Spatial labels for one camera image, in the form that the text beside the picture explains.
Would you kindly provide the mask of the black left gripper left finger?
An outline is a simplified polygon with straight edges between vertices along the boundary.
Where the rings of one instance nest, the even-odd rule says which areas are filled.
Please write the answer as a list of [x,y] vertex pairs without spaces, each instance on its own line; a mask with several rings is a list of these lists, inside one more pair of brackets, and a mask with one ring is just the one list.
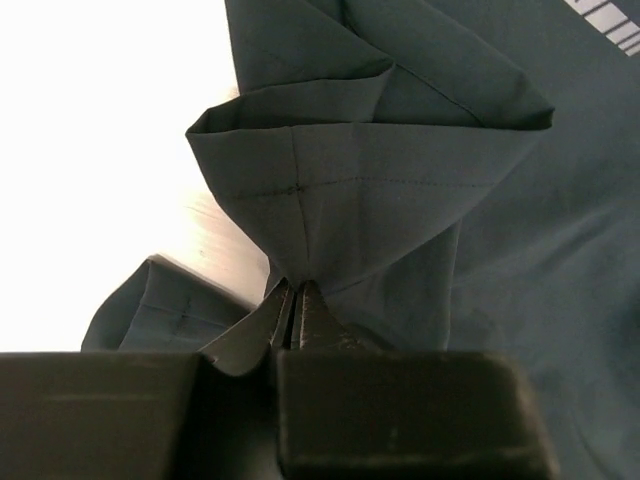
[[293,292],[278,284],[196,353],[1,358],[5,479],[278,479],[273,356]]

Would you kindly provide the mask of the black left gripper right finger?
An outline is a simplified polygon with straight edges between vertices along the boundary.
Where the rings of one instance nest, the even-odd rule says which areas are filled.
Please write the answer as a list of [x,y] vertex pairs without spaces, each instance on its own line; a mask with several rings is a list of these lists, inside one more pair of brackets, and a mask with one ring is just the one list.
[[276,360],[278,463],[288,479],[556,479],[522,371],[487,352],[374,351],[297,293]]

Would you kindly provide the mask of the dark navy shorts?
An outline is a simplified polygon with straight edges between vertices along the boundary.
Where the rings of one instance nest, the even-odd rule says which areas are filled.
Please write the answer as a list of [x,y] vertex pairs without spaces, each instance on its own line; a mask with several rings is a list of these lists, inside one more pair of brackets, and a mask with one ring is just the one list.
[[84,353],[196,353],[280,283],[374,351],[487,352],[556,479],[639,475],[639,5],[229,1],[239,93],[186,138],[267,258],[254,300],[161,257]]

